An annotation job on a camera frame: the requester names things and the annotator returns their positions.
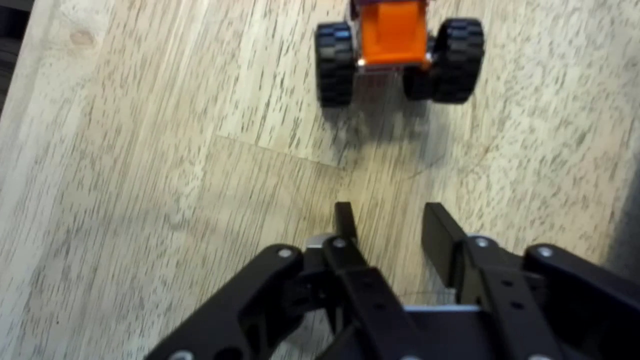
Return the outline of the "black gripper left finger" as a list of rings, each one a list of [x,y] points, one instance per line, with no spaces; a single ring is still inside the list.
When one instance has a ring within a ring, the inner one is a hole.
[[[332,245],[335,248],[344,248],[348,245],[358,243],[358,231],[355,231],[355,220],[353,220],[350,202],[333,204],[333,231],[335,231],[335,238],[332,241]]]

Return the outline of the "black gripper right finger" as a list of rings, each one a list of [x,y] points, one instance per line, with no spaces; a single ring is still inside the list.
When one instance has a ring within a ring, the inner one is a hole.
[[[468,235],[441,202],[426,202],[421,215],[421,253],[446,289],[462,289],[466,279]]]

